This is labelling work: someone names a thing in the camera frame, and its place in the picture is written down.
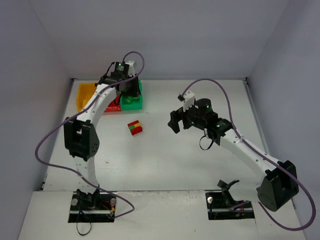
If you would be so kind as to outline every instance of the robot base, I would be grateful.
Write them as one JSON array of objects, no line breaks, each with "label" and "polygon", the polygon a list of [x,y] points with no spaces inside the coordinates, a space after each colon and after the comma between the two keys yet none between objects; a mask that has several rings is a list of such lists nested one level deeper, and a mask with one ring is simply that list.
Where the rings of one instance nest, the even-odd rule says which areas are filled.
[{"label": "robot base", "polygon": [[221,191],[211,191],[205,193],[206,207],[209,220],[240,220],[240,219],[254,219],[255,214],[252,211],[251,202],[246,203],[243,206],[244,211],[252,212],[232,212],[229,210],[229,206],[226,203],[223,193]]},{"label": "robot base", "polygon": [[80,206],[77,192],[73,193],[68,223],[113,223],[117,200],[110,194],[99,193],[99,200],[94,209]]}]

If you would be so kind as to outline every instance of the white wall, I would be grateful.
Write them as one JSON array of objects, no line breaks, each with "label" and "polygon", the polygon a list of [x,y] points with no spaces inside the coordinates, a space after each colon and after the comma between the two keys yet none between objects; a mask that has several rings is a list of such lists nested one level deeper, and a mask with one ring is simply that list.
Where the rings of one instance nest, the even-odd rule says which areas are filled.
[{"label": "white wall", "polygon": [[[45,168],[37,142],[61,120],[71,82],[27,0],[0,1],[0,234],[14,240]],[[41,156],[49,160],[54,139]]]},{"label": "white wall", "polygon": [[30,0],[71,77],[128,51],[143,78],[248,77],[288,0]]},{"label": "white wall", "polygon": [[[290,160],[320,209],[320,1],[291,0],[249,78],[253,102],[271,153]],[[301,223],[311,216],[300,192]],[[305,231],[318,240],[320,217]]]}]

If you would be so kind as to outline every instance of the black cable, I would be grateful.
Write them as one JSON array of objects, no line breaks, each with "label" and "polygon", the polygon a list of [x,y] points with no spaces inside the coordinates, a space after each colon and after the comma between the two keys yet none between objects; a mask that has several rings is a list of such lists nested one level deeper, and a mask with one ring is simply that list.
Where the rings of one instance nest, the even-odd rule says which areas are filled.
[{"label": "black cable", "polygon": [[105,74],[103,74],[103,76],[107,76],[107,75],[108,75],[110,68],[111,68],[112,65],[115,64],[115,63],[116,63],[116,62],[113,61],[113,62],[110,64],[110,66],[109,66],[108,69],[106,70]]},{"label": "black cable", "polygon": [[[79,213],[78,213],[78,215],[77,215],[77,217],[76,217],[76,230],[77,230],[77,232],[78,232],[78,234],[79,234],[80,236],[85,236],[85,235],[88,235],[88,234],[90,233],[90,231],[91,231],[91,229],[92,229],[92,223],[89,221],[89,219],[87,218],[86,214],[81,210],[81,205],[82,205],[82,198],[80,199]],[[86,220],[88,220],[88,222],[90,223],[90,229],[89,229],[89,231],[86,232],[86,233],[81,233],[81,232],[79,231],[79,229],[78,229],[78,223],[79,223],[80,214],[82,214],[83,217],[84,217]]]},{"label": "black cable", "polygon": [[200,138],[200,140],[199,140],[199,146],[200,146],[200,148],[201,148],[202,150],[204,150],[204,151],[209,150],[209,149],[212,147],[212,145],[214,144],[215,141],[212,140],[211,143],[210,143],[210,145],[208,146],[208,148],[207,148],[207,149],[204,149],[204,148],[201,146],[201,140],[202,140],[203,138],[206,138],[206,136],[204,135],[203,137]]},{"label": "black cable", "polygon": [[113,100],[113,103],[114,103],[115,105],[117,105],[117,106],[118,106],[118,105],[120,104],[120,99],[121,99],[121,97],[122,97],[122,92],[120,93],[118,103],[116,102],[116,100],[115,100],[115,99]]}]

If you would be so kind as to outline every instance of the robotic arm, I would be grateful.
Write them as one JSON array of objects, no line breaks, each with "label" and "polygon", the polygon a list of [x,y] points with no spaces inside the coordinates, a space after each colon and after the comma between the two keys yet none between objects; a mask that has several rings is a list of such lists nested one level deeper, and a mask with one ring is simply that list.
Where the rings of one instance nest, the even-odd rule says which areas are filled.
[{"label": "robotic arm", "polygon": [[[90,183],[98,186],[95,170],[95,155],[99,149],[99,138],[96,127],[100,117],[108,105],[116,98],[117,91],[124,95],[140,95],[138,76],[130,82],[120,83],[116,87],[108,88],[102,94],[101,90],[110,84],[121,82],[135,76],[134,61],[116,62],[114,71],[107,76],[104,74],[96,84],[96,91],[88,101],[85,109],[98,98],[88,111],[70,120],[64,125],[64,145],[73,157],[76,169]],[[83,206],[94,209],[99,203],[99,190],[87,185],[80,177],[77,195],[82,199]]]},{"label": "robotic arm", "polygon": [[[183,96],[180,95],[178,99],[184,101],[184,104],[178,110],[170,113],[168,126],[176,134],[180,131],[179,121],[182,121],[183,129],[189,129],[193,126],[203,130],[204,135],[211,139],[212,143],[232,152],[253,170],[259,177],[260,186],[256,188],[257,194],[247,200],[259,201],[267,209],[275,212],[299,192],[298,185],[289,176],[249,149],[242,142],[242,137],[238,138],[231,122],[218,117],[218,114],[213,111],[210,99],[196,100],[191,91],[186,92]],[[264,151],[259,150],[259,152],[267,155]],[[282,163],[269,155],[268,158],[297,177],[296,167],[290,161]],[[234,201],[229,193],[229,188],[237,182],[238,180],[235,180],[232,184],[226,184],[221,180],[218,183],[222,191],[229,196],[228,201]]]}]

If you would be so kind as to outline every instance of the yellow tray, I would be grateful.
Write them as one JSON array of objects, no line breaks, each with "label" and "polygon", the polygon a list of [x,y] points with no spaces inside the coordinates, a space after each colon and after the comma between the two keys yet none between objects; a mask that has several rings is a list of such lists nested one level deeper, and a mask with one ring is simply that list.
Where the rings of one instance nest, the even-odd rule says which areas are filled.
[{"label": "yellow tray", "polygon": [[95,93],[96,89],[97,87],[95,86],[95,82],[79,84],[78,94],[76,96],[76,108],[78,112],[84,109],[86,104]]}]

